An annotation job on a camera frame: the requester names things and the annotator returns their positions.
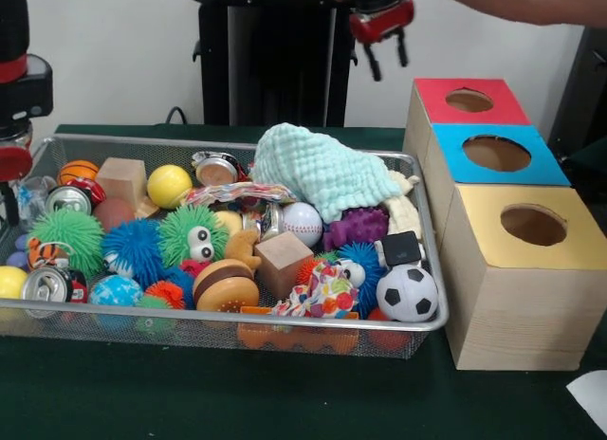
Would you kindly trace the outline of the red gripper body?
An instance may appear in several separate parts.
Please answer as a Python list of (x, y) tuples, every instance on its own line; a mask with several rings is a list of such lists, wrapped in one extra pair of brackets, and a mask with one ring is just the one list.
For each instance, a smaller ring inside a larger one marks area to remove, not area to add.
[(358, 42), (372, 45), (381, 42), (393, 32), (405, 28), (413, 19), (413, 0), (400, 0), (380, 12), (353, 12), (349, 16), (349, 25), (352, 35)]
[(10, 182), (25, 177), (32, 167), (29, 149), (20, 146), (2, 146), (0, 149), (0, 181)]

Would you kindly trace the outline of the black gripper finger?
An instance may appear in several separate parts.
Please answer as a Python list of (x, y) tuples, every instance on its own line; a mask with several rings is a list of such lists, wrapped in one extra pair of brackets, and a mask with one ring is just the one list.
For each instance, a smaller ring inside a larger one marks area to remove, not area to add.
[(379, 63), (376, 59), (372, 46), (370, 44), (364, 45), (364, 52), (368, 59), (368, 63), (372, 72), (372, 77), (375, 82), (380, 82), (382, 80), (382, 74), (379, 67)]
[(399, 63), (402, 67), (406, 67), (409, 64), (409, 56), (406, 48), (405, 31), (403, 27), (398, 27), (395, 29), (395, 37)]

